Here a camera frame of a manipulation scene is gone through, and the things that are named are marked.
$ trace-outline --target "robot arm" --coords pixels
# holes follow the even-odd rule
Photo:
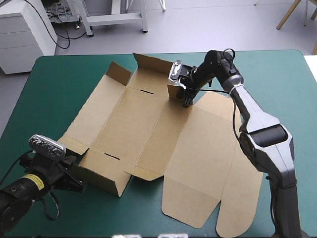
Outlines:
[[[184,99],[185,107],[199,90],[217,77],[243,118],[237,138],[242,151],[260,172],[268,174],[270,182],[271,216],[275,234],[281,238],[308,237],[301,231],[292,135],[280,121],[265,113],[244,87],[244,79],[233,64],[233,56],[225,50],[209,51],[199,67],[174,63],[169,79],[182,86],[177,97]]]
[[[65,156],[64,145],[41,135],[33,135],[29,145],[34,157],[28,156],[31,150],[17,160],[27,174],[0,190],[0,237],[11,231],[37,201],[43,202],[49,220],[57,219],[59,202],[52,192],[54,189],[82,192],[86,186],[70,173],[76,157]],[[56,203],[55,218],[47,214],[43,199],[46,194]]]

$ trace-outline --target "yellow label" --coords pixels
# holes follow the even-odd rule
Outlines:
[[[27,179],[32,180],[36,184],[36,186],[38,187],[39,190],[42,190],[44,188],[43,181],[36,175],[28,174],[28,175],[23,176],[23,178],[27,178]]]

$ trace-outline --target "cardboard flap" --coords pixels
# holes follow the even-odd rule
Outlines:
[[[217,92],[207,92],[195,103],[195,107],[213,113],[219,117],[232,121],[233,102],[231,98],[221,95]],[[240,121],[239,110],[236,110],[237,121]]]
[[[164,174],[162,210],[200,228],[221,200],[217,231],[236,237],[253,220],[261,178],[232,133],[231,99],[209,93],[192,107],[178,138]]]
[[[137,166],[163,175],[187,121],[190,108],[175,100],[168,100],[159,116],[150,139],[144,147]]]
[[[162,212],[192,227],[201,228],[220,199],[164,177]]]
[[[121,99],[125,86],[104,75],[65,135],[90,146]]]
[[[131,72],[112,61],[106,75],[126,86],[131,77]]]
[[[166,80],[170,69],[172,68],[173,62],[162,60],[159,58],[140,55],[137,53],[133,53],[133,56],[138,63],[139,68],[146,68],[149,70],[153,70],[156,72],[161,72],[166,74]]]
[[[153,171],[142,169],[132,165],[127,165],[124,171],[127,172],[128,174],[134,175],[146,181],[153,181],[155,179],[162,177],[162,174],[157,174]]]
[[[169,97],[169,98],[172,98],[172,99],[177,99],[177,100],[179,100],[179,99],[176,97],[176,95],[177,95],[177,93],[179,92],[180,89],[181,89],[180,86],[172,85],[172,84],[168,83],[168,85],[167,85],[168,97]]]
[[[79,154],[79,155],[83,155],[88,149],[89,146],[85,145],[83,143],[80,143],[79,141],[67,136],[67,135],[63,135],[58,142],[62,143],[63,145],[65,145],[67,147],[67,149]]]
[[[74,165],[72,168],[77,178],[93,184],[100,189],[106,190],[115,196],[120,196],[116,188],[115,181],[105,178],[96,172],[81,166]]]
[[[217,233],[224,238],[237,237],[251,225],[257,210],[263,173],[244,156],[238,142],[221,197]]]

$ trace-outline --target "cabinet drawer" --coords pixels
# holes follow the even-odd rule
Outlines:
[[[0,34],[0,49],[35,46],[37,44],[31,31]]]
[[[0,67],[5,73],[30,72],[43,53],[39,46],[0,49]]]
[[[23,16],[0,17],[0,34],[19,31],[30,31]]]

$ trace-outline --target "wooden chair leg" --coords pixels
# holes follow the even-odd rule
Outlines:
[[[293,2],[293,4],[291,5],[291,7],[288,9],[288,11],[286,12],[285,16],[283,17],[283,19],[280,21],[280,23],[277,26],[277,30],[281,29],[281,27],[284,25],[284,23],[287,21],[287,19],[289,18],[289,16],[292,14],[292,12],[295,10],[295,8],[297,7],[297,5],[301,2],[301,0],[295,0]]]
[[[315,47],[313,49],[312,55],[317,55],[317,41],[316,41]]]
[[[312,14],[312,20],[314,20],[317,16],[317,7],[316,7],[316,10],[314,11],[314,13]]]

